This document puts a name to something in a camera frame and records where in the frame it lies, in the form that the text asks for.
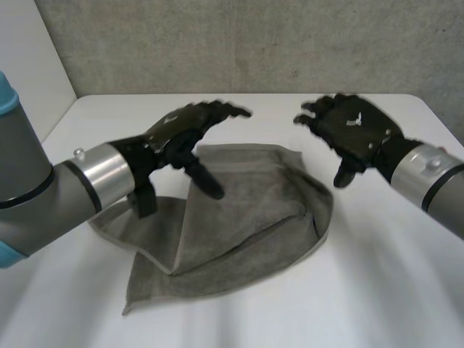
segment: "towel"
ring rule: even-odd
[[[223,185],[223,199],[191,184],[187,200],[158,197],[155,215],[138,219],[120,202],[89,221],[103,238],[137,251],[124,315],[147,302],[239,289],[326,240],[333,198],[306,173],[300,152],[225,144],[197,154]]]

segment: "table surface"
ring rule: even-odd
[[[280,144],[303,152],[331,188],[326,243],[304,262],[246,289],[209,299],[121,312],[134,252],[84,223],[29,260],[0,272],[0,347],[461,347],[464,243],[391,190],[374,170],[344,190],[331,183],[336,155],[292,124],[316,94],[87,96],[44,143],[53,163],[104,141],[136,135],[188,102],[221,98],[254,110],[204,144]],[[464,149],[420,99],[366,95],[409,137]],[[155,172],[159,195],[185,198],[188,178]]]

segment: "robotic hand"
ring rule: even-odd
[[[324,96],[302,105],[311,116],[295,124],[309,127],[341,157],[333,180],[348,186],[356,173],[376,168],[403,196],[464,239],[464,164],[421,141],[406,139],[399,126],[359,96]]]
[[[251,113],[229,103],[189,104],[165,115],[147,132],[110,141],[51,165],[21,107],[0,72],[0,268],[32,255],[127,196],[144,218],[156,212],[150,174],[166,165],[185,168],[203,192],[224,191],[192,153],[214,125]]]
[[[358,96],[324,96],[302,105],[314,117],[300,115],[294,123],[306,125],[341,157],[335,187],[344,188],[356,173],[376,166],[381,146],[392,138],[404,136],[398,125],[377,107]]]
[[[133,174],[135,188],[128,195],[128,201],[138,216],[144,218],[156,211],[156,196],[149,175],[166,165],[185,168],[185,173],[205,194],[213,199],[223,198],[221,185],[191,151],[212,126],[229,116],[251,115],[243,108],[221,101],[188,104],[165,115],[140,136],[110,142],[128,162]]]

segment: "bolt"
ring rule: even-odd
[[[433,158],[427,163],[429,169],[437,169],[442,165],[442,161],[439,158]]]
[[[86,158],[86,152],[82,147],[80,147],[79,149],[74,150],[74,157],[82,161],[84,158]]]

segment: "gray concrete wall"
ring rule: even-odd
[[[406,93],[464,140],[463,0],[36,0],[77,95]]]

